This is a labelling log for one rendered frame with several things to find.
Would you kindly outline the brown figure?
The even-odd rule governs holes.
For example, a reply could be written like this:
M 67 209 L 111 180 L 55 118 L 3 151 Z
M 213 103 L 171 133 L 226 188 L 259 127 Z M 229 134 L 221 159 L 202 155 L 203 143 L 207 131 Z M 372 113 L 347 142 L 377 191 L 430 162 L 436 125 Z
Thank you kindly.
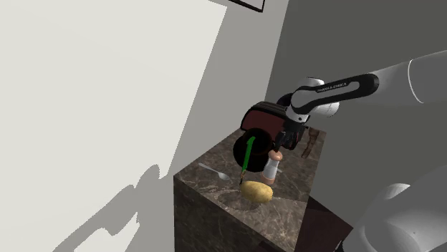
M 303 153 L 301 154 L 301 158 L 307 159 L 309 157 L 309 154 L 311 153 L 311 151 L 312 151 L 312 149 L 314 147 L 314 144 L 317 141 L 319 133 L 320 133 L 320 131 L 315 129 L 315 128 L 313 128 L 313 127 L 310 127 L 308 129 L 309 139 L 307 141 L 306 148 L 304 149 Z

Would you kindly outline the dark framed wall picture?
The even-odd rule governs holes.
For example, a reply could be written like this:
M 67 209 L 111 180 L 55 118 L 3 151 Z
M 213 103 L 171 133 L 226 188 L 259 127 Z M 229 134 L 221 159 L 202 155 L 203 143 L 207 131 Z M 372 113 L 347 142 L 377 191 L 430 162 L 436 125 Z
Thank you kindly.
M 265 0 L 229 0 L 247 9 L 262 13 L 264 11 Z

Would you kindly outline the black bowl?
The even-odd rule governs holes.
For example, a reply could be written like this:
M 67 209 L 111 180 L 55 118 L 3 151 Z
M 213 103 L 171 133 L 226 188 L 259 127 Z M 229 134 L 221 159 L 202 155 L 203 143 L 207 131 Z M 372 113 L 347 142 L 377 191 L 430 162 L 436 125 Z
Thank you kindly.
M 253 173 L 261 172 L 269 159 L 268 152 L 273 148 L 271 135 L 260 128 L 251 128 L 237 139 L 233 146 L 236 163 L 242 168 L 246 155 L 247 142 L 255 137 L 246 170 Z

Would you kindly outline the silver spoon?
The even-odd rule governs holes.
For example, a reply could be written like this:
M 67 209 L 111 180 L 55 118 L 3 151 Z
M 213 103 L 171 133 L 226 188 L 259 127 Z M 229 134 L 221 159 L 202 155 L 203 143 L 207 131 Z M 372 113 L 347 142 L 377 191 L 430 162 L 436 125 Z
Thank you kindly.
M 209 166 L 204 165 L 203 163 L 199 163 L 198 165 L 201 166 L 202 168 L 205 168 L 207 170 L 215 172 L 221 180 L 230 180 L 230 177 L 225 173 L 222 173 L 222 172 L 219 172 L 213 168 L 210 168 Z

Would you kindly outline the brown marble counter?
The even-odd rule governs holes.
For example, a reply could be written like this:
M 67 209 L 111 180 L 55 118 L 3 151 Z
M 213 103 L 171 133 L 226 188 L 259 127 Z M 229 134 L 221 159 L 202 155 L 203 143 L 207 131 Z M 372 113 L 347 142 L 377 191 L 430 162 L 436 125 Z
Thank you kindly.
M 242 134 L 235 130 L 174 175 L 175 252 L 252 252 L 262 241 L 274 252 L 294 251 L 326 133 L 320 131 L 307 159 L 301 154 L 308 130 L 294 150 L 282 150 L 273 198 L 265 204 L 240 194 L 241 168 L 232 150 Z

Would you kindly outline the yellow potato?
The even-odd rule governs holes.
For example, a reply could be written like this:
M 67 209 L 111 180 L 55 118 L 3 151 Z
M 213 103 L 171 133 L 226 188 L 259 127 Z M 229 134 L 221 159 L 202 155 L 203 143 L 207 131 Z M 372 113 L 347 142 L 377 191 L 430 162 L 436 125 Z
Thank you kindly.
M 257 181 L 244 181 L 240 191 L 242 196 L 252 203 L 268 203 L 273 198 L 272 188 Z

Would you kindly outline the white and peach pepper mill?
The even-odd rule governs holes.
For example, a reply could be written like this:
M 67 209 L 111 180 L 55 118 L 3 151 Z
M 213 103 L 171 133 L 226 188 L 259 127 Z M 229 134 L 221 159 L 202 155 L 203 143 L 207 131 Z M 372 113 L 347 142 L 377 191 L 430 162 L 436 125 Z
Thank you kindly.
M 267 185 L 272 185 L 275 181 L 279 163 L 282 161 L 283 155 L 280 151 L 270 150 L 269 159 L 261 173 L 261 180 Z

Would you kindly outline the dark red toaster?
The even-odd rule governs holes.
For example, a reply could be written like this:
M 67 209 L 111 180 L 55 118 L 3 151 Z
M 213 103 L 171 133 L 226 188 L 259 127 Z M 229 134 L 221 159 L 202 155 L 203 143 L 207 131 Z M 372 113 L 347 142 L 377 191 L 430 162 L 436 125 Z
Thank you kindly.
M 258 102 L 244 115 L 240 129 L 255 129 L 254 149 L 257 155 L 268 153 L 275 146 L 276 136 L 284 130 L 286 107 L 272 102 Z

